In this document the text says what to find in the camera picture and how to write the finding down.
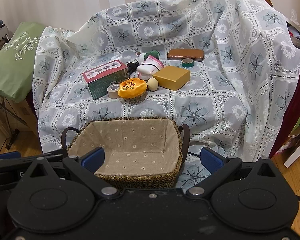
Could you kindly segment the beige tape roll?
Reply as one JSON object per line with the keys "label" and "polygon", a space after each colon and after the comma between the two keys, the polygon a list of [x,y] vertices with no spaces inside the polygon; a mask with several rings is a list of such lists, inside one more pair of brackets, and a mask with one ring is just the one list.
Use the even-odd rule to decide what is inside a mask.
{"label": "beige tape roll", "polygon": [[111,99],[119,98],[119,91],[120,85],[119,84],[112,84],[107,88],[108,96]]}

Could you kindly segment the green tape roll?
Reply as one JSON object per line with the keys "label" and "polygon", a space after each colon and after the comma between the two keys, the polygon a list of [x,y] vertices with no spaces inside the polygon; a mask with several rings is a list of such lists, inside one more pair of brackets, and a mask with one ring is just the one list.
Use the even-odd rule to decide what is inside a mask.
{"label": "green tape roll", "polygon": [[182,59],[181,65],[185,68],[190,68],[194,66],[194,60],[190,58]]}

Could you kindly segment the pink white cloth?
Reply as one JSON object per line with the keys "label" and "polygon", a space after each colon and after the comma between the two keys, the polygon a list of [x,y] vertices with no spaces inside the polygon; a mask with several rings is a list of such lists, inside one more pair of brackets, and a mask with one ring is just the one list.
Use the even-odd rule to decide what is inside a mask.
{"label": "pink white cloth", "polygon": [[153,57],[152,55],[149,55],[145,61],[143,61],[142,64],[140,64],[137,69],[137,76],[138,78],[142,80],[148,80],[152,78],[152,76],[164,68],[163,63]]}

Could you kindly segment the white green plush toy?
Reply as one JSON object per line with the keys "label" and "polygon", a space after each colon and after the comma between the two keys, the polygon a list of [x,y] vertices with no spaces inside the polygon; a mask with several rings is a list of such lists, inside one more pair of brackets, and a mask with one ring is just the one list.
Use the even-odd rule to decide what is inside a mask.
{"label": "white green plush toy", "polygon": [[138,63],[142,64],[149,56],[152,56],[158,60],[160,53],[157,50],[151,50],[147,53],[138,53]]}

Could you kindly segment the woven basket with liner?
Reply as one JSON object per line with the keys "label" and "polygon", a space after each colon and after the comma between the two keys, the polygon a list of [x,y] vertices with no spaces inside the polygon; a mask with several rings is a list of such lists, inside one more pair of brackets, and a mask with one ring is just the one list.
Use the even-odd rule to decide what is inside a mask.
{"label": "woven basket with liner", "polygon": [[119,190],[169,189],[187,157],[190,128],[167,118],[116,118],[68,127],[61,143],[79,157],[103,148],[105,161],[95,175]]}

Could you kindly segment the red green tea box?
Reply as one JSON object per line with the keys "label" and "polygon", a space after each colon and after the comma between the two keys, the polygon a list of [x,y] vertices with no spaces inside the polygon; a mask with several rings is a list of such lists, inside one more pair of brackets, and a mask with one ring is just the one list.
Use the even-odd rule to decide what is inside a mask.
{"label": "red green tea box", "polygon": [[94,100],[105,96],[110,85],[121,83],[129,78],[128,67],[114,60],[82,73]]}

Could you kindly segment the green embroidered pillow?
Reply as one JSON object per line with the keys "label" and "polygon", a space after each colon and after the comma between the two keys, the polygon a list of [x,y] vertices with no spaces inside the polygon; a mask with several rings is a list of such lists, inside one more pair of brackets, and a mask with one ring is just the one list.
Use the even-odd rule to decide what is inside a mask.
{"label": "green embroidered pillow", "polygon": [[0,50],[0,96],[19,103],[32,89],[34,59],[45,26],[22,22]]}

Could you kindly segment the gold cardboard box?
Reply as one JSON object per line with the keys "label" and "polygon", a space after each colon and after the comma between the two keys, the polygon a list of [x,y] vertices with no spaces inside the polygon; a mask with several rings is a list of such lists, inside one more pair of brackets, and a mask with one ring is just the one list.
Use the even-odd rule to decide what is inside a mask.
{"label": "gold cardboard box", "polygon": [[190,81],[191,72],[184,68],[166,66],[153,74],[153,78],[160,87],[176,91]]}

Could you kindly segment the floral lace sofa cover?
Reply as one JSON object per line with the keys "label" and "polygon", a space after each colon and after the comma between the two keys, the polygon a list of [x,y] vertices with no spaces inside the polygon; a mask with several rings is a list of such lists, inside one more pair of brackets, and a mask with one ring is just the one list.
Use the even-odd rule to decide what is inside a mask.
{"label": "floral lace sofa cover", "polygon": [[[110,62],[135,62],[156,50],[198,49],[204,58],[179,90],[140,98],[93,99],[84,72]],[[92,121],[163,117],[190,128],[192,152],[257,161],[271,149],[296,90],[300,49],[285,17],[265,0],[139,1],[91,16],[77,32],[44,29],[36,51],[33,103],[43,152],[61,148],[67,127]]]}

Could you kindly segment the brown leather case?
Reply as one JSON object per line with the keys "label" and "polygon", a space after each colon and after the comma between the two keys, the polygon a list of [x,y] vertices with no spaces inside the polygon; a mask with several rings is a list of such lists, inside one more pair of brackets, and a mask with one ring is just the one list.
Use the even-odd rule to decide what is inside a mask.
{"label": "brown leather case", "polygon": [[193,59],[193,61],[202,62],[204,51],[200,49],[171,49],[167,55],[168,60]]}

